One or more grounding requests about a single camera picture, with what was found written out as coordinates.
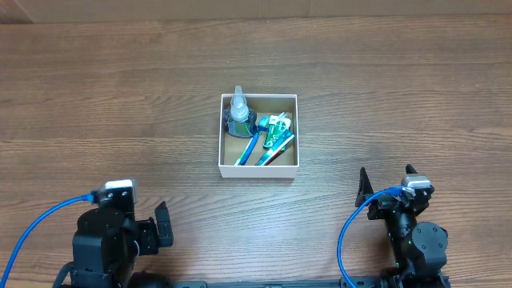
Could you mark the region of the green Dettol soap packet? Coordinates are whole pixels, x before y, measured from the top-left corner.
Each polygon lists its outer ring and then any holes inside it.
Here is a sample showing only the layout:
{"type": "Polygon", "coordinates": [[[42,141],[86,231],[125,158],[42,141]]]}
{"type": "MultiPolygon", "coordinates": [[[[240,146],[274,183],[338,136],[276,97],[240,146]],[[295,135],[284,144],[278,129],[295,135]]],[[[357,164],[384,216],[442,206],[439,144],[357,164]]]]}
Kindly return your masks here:
{"type": "Polygon", "coordinates": [[[281,134],[291,127],[292,121],[288,117],[287,112],[282,112],[279,115],[271,115],[268,121],[268,131],[263,143],[265,149],[269,149],[278,140],[281,134]]]}

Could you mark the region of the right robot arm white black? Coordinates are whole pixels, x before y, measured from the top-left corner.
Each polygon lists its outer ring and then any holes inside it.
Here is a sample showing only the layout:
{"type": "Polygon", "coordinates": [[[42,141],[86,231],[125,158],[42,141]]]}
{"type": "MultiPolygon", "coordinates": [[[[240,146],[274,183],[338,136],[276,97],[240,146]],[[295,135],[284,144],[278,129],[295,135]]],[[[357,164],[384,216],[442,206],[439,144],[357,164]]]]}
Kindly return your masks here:
{"type": "Polygon", "coordinates": [[[406,166],[400,195],[384,194],[368,205],[369,220],[383,220],[395,266],[381,270],[375,287],[449,287],[441,269],[447,263],[448,233],[433,222],[418,222],[434,187],[412,165],[406,166]]]}

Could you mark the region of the white toothpaste tube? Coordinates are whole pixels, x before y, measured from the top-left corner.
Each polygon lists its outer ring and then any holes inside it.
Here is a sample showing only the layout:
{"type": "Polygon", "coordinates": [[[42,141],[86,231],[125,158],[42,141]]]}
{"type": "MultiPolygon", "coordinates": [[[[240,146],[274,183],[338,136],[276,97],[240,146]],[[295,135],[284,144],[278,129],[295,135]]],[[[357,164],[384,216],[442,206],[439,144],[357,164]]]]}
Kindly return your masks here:
{"type": "Polygon", "coordinates": [[[293,139],[295,135],[289,130],[285,130],[274,141],[274,144],[264,153],[263,156],[256,162],[256,166],[269,165],[293,139]]]}

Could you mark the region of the blue toothbrush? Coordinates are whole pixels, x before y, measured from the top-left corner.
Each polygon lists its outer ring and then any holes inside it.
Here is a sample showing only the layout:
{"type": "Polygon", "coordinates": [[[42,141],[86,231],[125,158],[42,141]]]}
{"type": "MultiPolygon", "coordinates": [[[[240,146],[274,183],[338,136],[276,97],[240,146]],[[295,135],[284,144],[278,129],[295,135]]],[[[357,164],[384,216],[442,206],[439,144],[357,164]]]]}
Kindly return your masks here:
{"type": "Polygon", "coordinates": [[[263,132],[268,131],[267,127],[268,127],[269,120],[270,120],[269,116],[262,116],[262,118],[260,119],[260,121],[257,125],[256,133],[254,134],[252,139],[248,142],[246,148],[244,149],[241,156],[239,157],[239,158],[242,158],[239,166],[244,166],[246,164],[246,162],[248,161],[252,151],[254,150],[254,148],[259,140],[259,137],[261,136],[261,134],[263,132]]]}

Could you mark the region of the purple soap pump bottle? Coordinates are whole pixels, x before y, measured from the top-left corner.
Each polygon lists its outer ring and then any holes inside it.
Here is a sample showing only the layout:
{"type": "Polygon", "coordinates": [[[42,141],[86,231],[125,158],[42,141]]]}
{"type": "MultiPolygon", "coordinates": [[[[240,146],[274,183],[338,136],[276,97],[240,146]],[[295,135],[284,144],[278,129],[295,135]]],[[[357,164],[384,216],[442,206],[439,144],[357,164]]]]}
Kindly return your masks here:
{"type": "Polygon", "coordinates": [[[222,112],[226,132],[237,138],[252,138],[257,131],[257,114],[249,108],[241,86],[234,88],[230,104],[222,112]]]}

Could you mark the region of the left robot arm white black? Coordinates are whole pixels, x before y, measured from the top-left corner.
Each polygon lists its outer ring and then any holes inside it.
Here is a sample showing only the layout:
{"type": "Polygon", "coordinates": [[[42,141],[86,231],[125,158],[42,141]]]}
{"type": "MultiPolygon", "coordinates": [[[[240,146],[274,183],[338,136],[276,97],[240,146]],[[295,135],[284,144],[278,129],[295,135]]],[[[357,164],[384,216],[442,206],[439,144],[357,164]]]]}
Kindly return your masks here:
{"type": "Polygon", "coordinates": [[[73,261],[65,264],[54,287],[171,287],[167,276],[135,272],[140,256],[172,246],[174,236],[166,203],[155,217],[136,220],[134,204],[101,204],[82,214],[73,236],[73,261]]]}

